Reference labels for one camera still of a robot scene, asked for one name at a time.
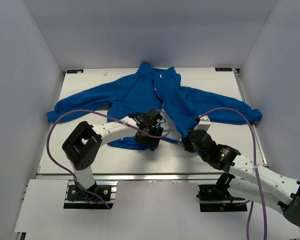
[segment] blue hoodie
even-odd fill
[[[185,138],[188,130],[196,124],[195,117],[214,108],[227,107],[238,110],[249,122],[257,122],[262,118],[258,109],[251,109],[243,101],[196,88],[180,86],[180,83],[181,76],[176,73],[174,67],[164,70],[153,68],[148,63],[142,62],[135,74],[60,100],[55,105],[54,111],[47,113],[48,122],[53,123],[61,115],[72,110],[95,111],[105,104],[111,104],[107,115],[116,119],[122,119],[133,113],[147,113],[151,109],[163,108],[182,138]],[[68,115],[62,119],[62,122],[76,119],[85,114],[78,112]],[[240,115],[228,110],[215,111],[208,116],[212,122],[237,125],[245,123]],[[136,142],[134,137],[119,139],[109,145],[132,150],[151,149],[147,145]]]

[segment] blue sweatshirt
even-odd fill
[[[163,107],[172,119],[176,130],[182,138],[185,138],[188,130],[195,125],[195,117],[214,108],[227,107],[238,110],[249,122],[257,122],[262,118],[258,109],[251,109],[243,101],[196,88],[180,86],[180,83],[181,76],[176,73],[174,67],[163,70],[142,62],[135,74],[60,100],[55,105],[54,111],[47,113],[48,122],[53,123],[61,115],[72,110],[95,111],[105,104],[111,104],[107,115],[117,119],[122,119],[132,113],[147,113],[151,109]],[[85,114],[83,112],[74,113],[66,116],[62,121],[70,121]],[[212,122],[237,125],[245,123],[240,115],[228,110],[215,111],[208,116]],[[136,142],[134,137],[119,139],[109,145],[132,150],[151,149],[147,145]]]

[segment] white wall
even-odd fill
[[[272,170],[300,180],[300,0],[278,0],[241,69]]]
[[[241,67],[276,0],[25,0],[62,70]]]
[[[0,240],[39,164],[62,73],[22,0],[0,0]]]

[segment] black label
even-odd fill
[[[215,67],[216,72],[232,72],[231,67]]]
[[[83,74],[83,69],[71,69],[66,71],[67,74]]]

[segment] blue jacket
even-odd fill
[[[48,122],[56,121],[61,115],[77,109],[95,111],[100,106],[111,104],[107,115],[122,119],[132,113],[147,113],[150,109],[161,109],[172,119],[182,138],[195,125],[195,117],[219,107],[228,107],[241,112],[250,122],[260,121],[262,114],[258,109],[251,109],[245,102],[202,91],[196,88],[180,86],[181,76],[174,67],[163,70],[142,62],[135,74],[124,76],[116,81],[102,84],[60,100],[54,111],[47,113]],[[63,118],[70,121],[85,115],[74,113]],[[228,110],[210,113],[213,122],[244,124],[240,115]],[[110,146],[145,150],[134,137],[126,137],[109,143]]]

